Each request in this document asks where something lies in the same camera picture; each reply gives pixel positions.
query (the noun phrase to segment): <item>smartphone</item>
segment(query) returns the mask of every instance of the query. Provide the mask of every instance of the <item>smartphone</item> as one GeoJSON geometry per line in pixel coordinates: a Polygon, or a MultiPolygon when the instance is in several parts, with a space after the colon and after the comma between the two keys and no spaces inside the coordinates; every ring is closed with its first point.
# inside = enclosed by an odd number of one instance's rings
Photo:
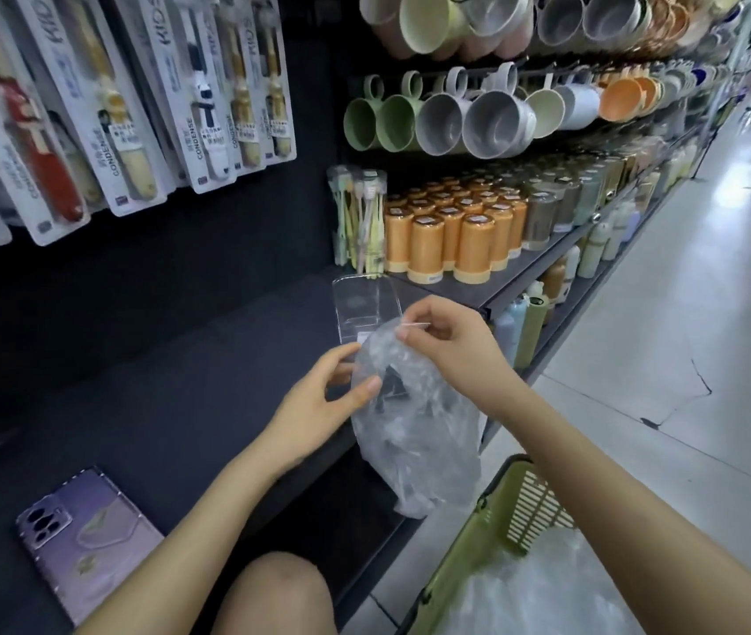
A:
{"type": "Polygon", "coordinates": [[[74,626],[163,540],[96,468],[82,470],[22,512],[17,528],[74,626]]]}

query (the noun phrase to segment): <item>plastic wrap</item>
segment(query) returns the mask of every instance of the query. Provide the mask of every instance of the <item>plastic wrap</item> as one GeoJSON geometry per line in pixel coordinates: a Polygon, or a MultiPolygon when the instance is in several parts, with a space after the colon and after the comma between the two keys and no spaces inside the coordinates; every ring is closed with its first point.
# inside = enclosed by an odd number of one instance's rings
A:
{"type": "Polygon", "coordinates": [[[548,528],[465,583],[437,635],[643,635],[581,531],[548,528]]]}
{"type": "Polygon", "coordinates": [[[440,504],[471,504],[481,475],[479,411],[434,363],[396,338],[399,319],[372,332],[355,359],[353,387],[373,374],[381,391],[352,415],[361,454],[422,518],[440,504]]]}

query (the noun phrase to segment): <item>price tag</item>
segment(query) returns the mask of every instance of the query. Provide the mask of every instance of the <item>price tag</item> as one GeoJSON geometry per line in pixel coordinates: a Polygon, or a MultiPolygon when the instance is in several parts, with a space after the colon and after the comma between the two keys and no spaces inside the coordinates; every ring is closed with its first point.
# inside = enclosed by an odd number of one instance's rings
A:
{"type": "Polygon", "coordinates": [[[206,149],[226,146],[226,136],[222,132],[222,127],[202,127],[200,135],[206,149]]]}
{"type": "Polygon", "coordinates": [[[271,120],[270,135],[274,138],[290,138],[287,120],[271,120]]]}
{"type": "Polygon", "coordinates": [[[237,123],[234,125],[234,133],[238,142],[259,142],[255,123],[237,123]]]}
{"type": "Polygon", "coordinates": [[[125,123],[111,123],[108,126],[108,133],[114,140],[114,148],[117,151],[135,151],[143,149],[144,143],[134,131],[134,123],[127,120],[125,123]]]}

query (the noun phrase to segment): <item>white floor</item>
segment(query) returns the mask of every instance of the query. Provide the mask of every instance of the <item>white floor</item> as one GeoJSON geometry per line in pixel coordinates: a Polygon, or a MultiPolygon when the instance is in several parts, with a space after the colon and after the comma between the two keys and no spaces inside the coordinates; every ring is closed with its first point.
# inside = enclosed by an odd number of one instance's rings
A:
{"type": "MultiPolygon", "coordinates": [[[[751,568],[751,127],[741,115],[699,180],[677,187],[646,225],[534,387],[751,568]]],[[[482,455],[483,483],[519,451],[500,431],[482,455]]],[[[343,635],[392,634],[467,513],[426,519],[343,635]]]]}

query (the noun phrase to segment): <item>clear plastic container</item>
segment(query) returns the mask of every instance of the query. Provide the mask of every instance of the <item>clear plastic container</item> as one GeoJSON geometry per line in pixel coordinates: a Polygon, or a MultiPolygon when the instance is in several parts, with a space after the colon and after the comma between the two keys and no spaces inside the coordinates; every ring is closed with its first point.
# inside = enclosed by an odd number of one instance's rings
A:
{"type": "Polygon", "coordinates": [[[402,316],[402,307],[388,276],[356,274],[331,284],[341,343],[363,343],[384,323],[402,316]]]}

